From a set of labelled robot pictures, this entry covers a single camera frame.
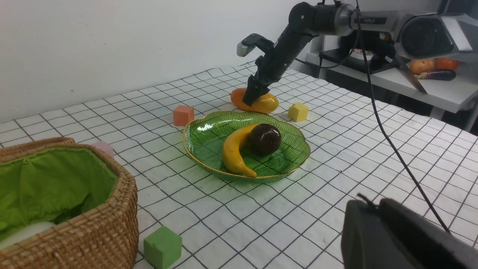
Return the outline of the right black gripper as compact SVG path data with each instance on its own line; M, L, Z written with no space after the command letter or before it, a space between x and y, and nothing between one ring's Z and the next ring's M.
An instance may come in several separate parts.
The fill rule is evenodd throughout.
M273 42L260 37L257 47L264 52L256 60L257 71L254 77L249 77L246 92L242 101L252 106L260 97L269 93L268 86L280 80L285 71L299 54L299 36L282 35L276 46Z

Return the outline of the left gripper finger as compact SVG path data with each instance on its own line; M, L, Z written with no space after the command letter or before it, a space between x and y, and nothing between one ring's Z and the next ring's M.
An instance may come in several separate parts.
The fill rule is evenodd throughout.
M359 194L345 208L346 269L476 269L478 252L401 203Z

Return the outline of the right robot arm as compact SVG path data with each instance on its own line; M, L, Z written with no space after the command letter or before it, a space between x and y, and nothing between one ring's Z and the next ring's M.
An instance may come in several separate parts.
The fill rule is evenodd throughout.
M250 34L237 45L244 57L254 48L264 55L256 59L257 71L248 80L243 102L253 105L278 82L298 54L319 35L347 36L353 31L391 33L395 52L408 59L450 58L477 61L477 20L466 14L423 13L391 10L361 12L336 1L312 6L301 2L289 13L288 25L277 42Z

